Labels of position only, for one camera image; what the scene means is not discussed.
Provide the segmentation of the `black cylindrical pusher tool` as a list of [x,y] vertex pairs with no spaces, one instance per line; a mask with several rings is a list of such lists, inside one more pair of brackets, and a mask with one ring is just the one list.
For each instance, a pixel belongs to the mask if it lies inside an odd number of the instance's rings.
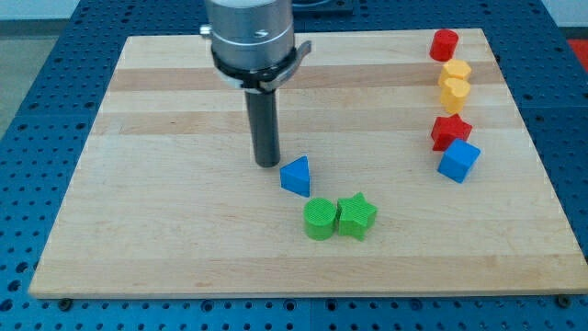
[[261,167],[273,167],[280,161],[277,102],[274,91],[245,93],[255,162]]

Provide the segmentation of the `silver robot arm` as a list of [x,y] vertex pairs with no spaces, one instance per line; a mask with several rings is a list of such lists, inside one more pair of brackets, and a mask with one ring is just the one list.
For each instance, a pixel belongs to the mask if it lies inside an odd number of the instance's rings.
[[255,162],[280,161],[277,90],[311,52],[309,40],[295,43],[289,0],[206,0],[209,23],[200,35],[211,41],[220,77],[244,92]]

